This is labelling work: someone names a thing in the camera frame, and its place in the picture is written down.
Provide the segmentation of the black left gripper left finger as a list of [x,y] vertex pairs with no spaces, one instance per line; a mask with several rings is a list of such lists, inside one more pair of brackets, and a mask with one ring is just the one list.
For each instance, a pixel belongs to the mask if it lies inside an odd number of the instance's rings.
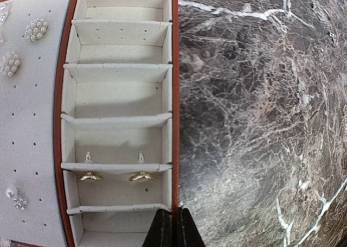
[[172,247],[171,212],[158,209],[142,247]]

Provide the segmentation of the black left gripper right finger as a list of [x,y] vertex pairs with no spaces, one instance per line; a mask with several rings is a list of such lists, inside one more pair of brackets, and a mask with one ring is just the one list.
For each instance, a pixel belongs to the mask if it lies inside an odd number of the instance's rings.
[[187,208],[179,208],[177,214],[177,244],[179,247],[205,247],[205,243]]

